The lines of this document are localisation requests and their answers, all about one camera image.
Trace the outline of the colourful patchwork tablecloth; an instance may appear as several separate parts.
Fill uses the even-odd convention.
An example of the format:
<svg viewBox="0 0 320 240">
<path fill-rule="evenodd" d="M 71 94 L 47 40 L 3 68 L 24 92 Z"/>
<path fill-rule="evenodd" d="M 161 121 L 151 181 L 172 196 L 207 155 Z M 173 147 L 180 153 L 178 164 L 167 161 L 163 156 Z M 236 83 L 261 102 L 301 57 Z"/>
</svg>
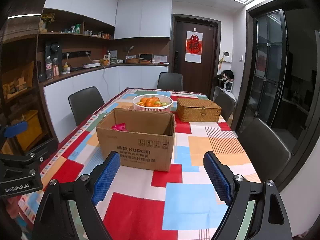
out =
<svg viewBox="0 0 320 240">
<path fill-rule="evenodd" d="M 104 117 L 115 124 L 119 109 L 134 109 L 139 98 L 169 98 L 176 112 L 179 99 L 206 100 L 203 94 L 126 88 L 86 118 L 44 162 L 44 186 L 66 183 L 89 174 L 105 157 L 96 127 Z M 227 211 L 208 177 L 203 157 L 212 151 L 221 163 L 247 181 L 259 177 L 235 133 L 223 118 L 214 122 L 183 122 L 174 117 L 174 138 L 119 144 L 121 165 L 97 212 L 112 239 L 211 239 Z"/>
</svg>

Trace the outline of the dark chair right near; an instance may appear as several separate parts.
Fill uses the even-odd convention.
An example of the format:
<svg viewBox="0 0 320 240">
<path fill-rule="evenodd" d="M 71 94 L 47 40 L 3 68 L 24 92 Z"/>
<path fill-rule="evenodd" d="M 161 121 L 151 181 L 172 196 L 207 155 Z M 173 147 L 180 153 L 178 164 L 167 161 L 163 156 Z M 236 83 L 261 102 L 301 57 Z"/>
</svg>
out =
<svg viewBox="0 0 320 240">
<path fill-rule="evenodd" d="M 291 158 L 291 152 L 280 137 L 259 118 L 238 135 L 238 141 L 262 183 L 276 181 Z"/>
</svg>

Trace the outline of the dark chair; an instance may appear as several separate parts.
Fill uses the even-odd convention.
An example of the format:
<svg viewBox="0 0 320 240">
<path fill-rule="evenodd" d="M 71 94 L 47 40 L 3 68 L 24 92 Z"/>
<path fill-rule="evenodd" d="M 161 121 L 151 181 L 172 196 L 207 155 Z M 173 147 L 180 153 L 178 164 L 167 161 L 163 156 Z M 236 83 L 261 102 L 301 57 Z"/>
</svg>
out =
<svg viewBox="0 0 320 240">
<path fill-rule="evenodd" d="M 79 126 L 89 115 L 104 105 L 103 98 L 97 87 L 88 87 L 68 97 L 74 120 Z"/>
<path fill-rule="evenodd" d="M 225 121 L 228 121 L 229 117 L 233 113 L 236 107 L 236 101 L 228 94 L 221 92 L 215 99 L 214 102 L 221 107 L 221 116 Z"/>
<path fill-rule="evenodd" d="M 238 141 L 262 183 L 276 181 L 291 158 L 291 152 L 280 137 L 259 118 L 238 135 Z"/>
</svg>

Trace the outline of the magenta snack packet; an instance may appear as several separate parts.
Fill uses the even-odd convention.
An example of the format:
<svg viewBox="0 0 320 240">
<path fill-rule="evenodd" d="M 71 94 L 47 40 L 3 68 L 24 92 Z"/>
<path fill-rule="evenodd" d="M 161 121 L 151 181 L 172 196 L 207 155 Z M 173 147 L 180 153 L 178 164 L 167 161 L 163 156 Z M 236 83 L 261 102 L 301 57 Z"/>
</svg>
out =
<svg viewBox="0 0 320 240">
<path fill-rule="evenodd" d="M 124 131 L 124 132 L 128 131 L 126 129 L 125 123 L 120 123 L 120 124 L 113 125 L 111 127 L 111 129 L 114 130 L 114 131 Z"/>
</svg>

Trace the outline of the brown cardboard box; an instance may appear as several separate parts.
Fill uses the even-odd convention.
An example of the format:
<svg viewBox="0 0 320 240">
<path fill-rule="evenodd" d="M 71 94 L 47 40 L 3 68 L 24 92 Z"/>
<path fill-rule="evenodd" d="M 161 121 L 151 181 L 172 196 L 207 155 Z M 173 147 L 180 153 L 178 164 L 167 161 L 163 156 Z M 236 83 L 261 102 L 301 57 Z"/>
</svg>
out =
<svg viewBox="0 0 320 240">
<path fill-rule="evenodd" d="M 120 123 L 127 132 L 111 129 Z M 173 113 L 115 108 L 97 124 L 96 133 L 104 158 L 116 151 L 123 166 L 168 172 L 175 125 Z"/>
</svg>

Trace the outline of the dark chair left side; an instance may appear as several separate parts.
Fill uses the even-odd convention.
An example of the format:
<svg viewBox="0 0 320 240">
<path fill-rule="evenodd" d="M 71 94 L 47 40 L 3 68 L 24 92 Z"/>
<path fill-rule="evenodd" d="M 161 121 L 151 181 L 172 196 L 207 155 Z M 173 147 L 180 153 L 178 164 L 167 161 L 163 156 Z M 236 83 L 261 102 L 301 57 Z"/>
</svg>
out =
<svg viewBox="0 0 320 240">
<path fill-rule="evenodd" d="M 88 87 L 68 97 L 74 120 L 79 126 L 89 115 L 104 105 L 103 98 L 97 87 Z"/>
</svg>

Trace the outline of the dark chair right far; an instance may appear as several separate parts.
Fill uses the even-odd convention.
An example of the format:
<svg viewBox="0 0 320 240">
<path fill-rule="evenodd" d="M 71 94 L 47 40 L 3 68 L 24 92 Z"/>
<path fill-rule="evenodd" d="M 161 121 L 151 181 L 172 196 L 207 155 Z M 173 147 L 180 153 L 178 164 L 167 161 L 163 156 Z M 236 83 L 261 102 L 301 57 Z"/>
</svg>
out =
<svg viewBox="0 0 320 240">
<path fill-rule="evenodd" d="M 236 107 L 236 101 L 228 94 L 221 92 L 215 99 L 214 102 L 221 107 L 221 116 L 225 121 L 228 121 L 229 117 L 233 113 Z"/>
</svg>

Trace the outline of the woven wicker basket box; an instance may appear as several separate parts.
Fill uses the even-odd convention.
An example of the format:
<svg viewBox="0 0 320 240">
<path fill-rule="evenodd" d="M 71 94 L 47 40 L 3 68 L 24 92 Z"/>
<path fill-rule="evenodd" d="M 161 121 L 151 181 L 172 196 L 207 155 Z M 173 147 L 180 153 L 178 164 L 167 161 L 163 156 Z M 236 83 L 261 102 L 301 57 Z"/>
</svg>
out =
<svg viewBox="0 0 320 240">
<path fill-rule="evenodd" d="M 178 98 L 176 113 L 182 122 L 218 122 L 221 107 L 210 100 Z"/>
</svg>

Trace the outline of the white fruit basket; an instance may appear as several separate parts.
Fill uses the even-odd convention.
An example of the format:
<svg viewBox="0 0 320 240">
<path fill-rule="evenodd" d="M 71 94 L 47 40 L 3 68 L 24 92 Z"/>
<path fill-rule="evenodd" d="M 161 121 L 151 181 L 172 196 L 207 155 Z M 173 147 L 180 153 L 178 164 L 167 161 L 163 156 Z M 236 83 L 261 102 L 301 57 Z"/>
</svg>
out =
<svg viewBox="0 0 320 240">
<path fill-rule="evenodd" d="M 138 111 L 170 112 L 173 100 L 165 95 L 145 94 L 136 96 L 133 107 Z"/>
</svg>

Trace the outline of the glass door cabinet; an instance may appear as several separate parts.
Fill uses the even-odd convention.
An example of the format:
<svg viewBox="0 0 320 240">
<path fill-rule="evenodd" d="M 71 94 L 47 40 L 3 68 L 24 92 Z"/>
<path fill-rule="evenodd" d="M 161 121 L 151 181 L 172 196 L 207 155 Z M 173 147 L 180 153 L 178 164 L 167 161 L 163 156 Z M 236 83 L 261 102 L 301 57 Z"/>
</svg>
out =
<svg viewBox="0 0 320 240">
<path fill-rule="evenodd" d="M 271 126 L 286 74 L 285 14 L 283 9 L 266 12 L 253 23 L 253 77 L 245 117 L 259 118 Z"/>
</svg>

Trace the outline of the white shoe rack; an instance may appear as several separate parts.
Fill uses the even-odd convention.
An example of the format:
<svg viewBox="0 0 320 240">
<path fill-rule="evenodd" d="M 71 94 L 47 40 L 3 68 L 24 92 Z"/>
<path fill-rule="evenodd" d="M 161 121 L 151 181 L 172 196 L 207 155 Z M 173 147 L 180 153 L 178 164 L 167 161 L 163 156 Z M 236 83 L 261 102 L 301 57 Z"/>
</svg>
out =
<svg viewBox="0 0 320 240">
<path fill-rule="evenodd" d="M 224 92 L 231 93 L 233 90 L 234 74 L 229 70 L 223 70 L 216 76 L 215 84 L 221 88 Z"/>
</svg>

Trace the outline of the dark chair far end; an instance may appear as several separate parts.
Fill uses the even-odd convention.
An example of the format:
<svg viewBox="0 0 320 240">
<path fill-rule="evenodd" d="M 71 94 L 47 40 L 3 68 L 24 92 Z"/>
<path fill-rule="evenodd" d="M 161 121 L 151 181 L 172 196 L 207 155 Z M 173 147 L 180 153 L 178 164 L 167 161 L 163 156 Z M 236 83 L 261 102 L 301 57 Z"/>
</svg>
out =
<svg viewBox="0 0 320 240">
<path fill-rule="evenodd" d="M 183 91 L 183 75 L 180 73 L 160 73 L 157 89 Z"/>
</svg>

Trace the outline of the dark brown door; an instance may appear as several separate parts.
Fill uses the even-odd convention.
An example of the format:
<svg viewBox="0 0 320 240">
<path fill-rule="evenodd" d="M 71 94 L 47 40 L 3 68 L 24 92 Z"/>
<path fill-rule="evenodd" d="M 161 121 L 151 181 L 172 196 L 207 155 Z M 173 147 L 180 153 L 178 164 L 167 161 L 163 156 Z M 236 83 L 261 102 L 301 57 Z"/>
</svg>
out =
<svg viewBox="0 0 320 240">
<path fill-rule="evenodd" d="M 222 23 L 173 14 L 170 71 L 183 76 L 183 90 L 212 97 L 220 55 Z"/>
</svg>

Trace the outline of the red fu door poster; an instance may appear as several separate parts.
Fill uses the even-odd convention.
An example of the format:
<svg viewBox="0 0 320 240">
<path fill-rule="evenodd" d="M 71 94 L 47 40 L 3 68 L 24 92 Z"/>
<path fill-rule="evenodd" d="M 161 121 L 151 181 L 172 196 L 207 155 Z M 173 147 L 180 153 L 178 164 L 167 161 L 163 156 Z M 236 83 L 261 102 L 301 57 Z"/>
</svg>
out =
<svg viewBox="0 0 320 240">
<path fill-rule="evenodd" d="M 187 31 L 185 43 L 185 62 L 201 63 L 203 33 Z"/>
</svg>

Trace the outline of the white wall intercom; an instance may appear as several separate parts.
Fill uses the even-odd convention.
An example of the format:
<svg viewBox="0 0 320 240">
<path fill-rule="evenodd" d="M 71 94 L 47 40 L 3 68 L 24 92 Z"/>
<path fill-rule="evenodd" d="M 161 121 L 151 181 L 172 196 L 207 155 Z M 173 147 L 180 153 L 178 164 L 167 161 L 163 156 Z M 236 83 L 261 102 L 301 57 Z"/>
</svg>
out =
<svg viewBox="0 0 320 240">
<path fill-rule="evenodd" d="M 223 62 L 231 63 L 232 62 L 232 54 L 228 51 L 223 52 Z"/>
</svg>

